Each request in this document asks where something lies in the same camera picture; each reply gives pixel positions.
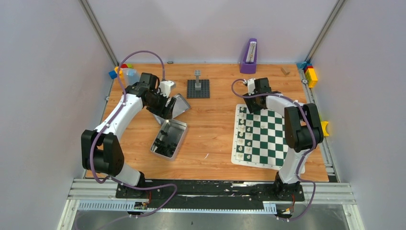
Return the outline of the green white chess mat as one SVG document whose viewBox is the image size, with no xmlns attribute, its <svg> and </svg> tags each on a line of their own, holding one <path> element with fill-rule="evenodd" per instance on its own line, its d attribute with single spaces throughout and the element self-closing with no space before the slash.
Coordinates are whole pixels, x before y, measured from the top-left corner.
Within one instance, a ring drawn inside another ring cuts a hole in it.
<svg viewBox="0 0 406 230">
<path fill-rule="evenodd" d="M 280 170 L 286 159 L 283 117 L 273 110 L 250 113 L 237 104 L 231 162 L 237 165 Z"/>
</svg>

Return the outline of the metal tin with black pieces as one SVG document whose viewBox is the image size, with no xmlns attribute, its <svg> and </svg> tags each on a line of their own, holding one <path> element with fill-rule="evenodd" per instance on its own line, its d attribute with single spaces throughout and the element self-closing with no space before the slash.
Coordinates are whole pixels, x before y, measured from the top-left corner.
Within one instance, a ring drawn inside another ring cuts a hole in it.
<svg viewBox="0 0 406 230">
<path fill-rule="evenodd" d="M 150 151 L 166 160 L 175 161 L 187 131 L 188 125 L 184 122 L 175 119 L 164 120 Z"/>
</svg>

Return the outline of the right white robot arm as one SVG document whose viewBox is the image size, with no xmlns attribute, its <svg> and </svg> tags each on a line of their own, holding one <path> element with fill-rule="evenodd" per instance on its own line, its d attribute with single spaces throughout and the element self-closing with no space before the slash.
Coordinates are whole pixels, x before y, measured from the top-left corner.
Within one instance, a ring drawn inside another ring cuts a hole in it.
<svg viewBox="0 0 406 230">
<path fill-rule="evenodd" d="M 281 92 L 272 91 L 267 78 L 244 80 L 243 83 L 248 88 L 243 99 L 250 113 L 270 109 L 284 118 L 288 150 L 283 166 L 275 176 L 273 193 L 279 200 L 286 200 L 299 191 L 305 162 L 324 138 L 317 106 L 299 103 Z"/>
</svg>

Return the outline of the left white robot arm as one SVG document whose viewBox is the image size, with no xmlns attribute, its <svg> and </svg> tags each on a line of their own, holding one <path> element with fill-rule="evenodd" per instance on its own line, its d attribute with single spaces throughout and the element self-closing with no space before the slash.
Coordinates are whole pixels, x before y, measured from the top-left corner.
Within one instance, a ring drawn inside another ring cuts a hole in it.
<svg viewBox="0 0 406 230">
<path fill-rule="evenodd" d="M 151 73 L 142 73 L 138 82 L 128 85 L 108 117 L 93 130 L 81 134 L 83 168 L 128 185 L 128 192 L 135 198 L 143 197 L 147 191 L 147 185 L 142 182 L 144 175 L 125 163 L 119 141 L 143 108 L 158 117 L 172 118 L 176 98 L 170 97 L 170 92 L 174 88 L 175 82 L 160 81 Z"/>
</svg>

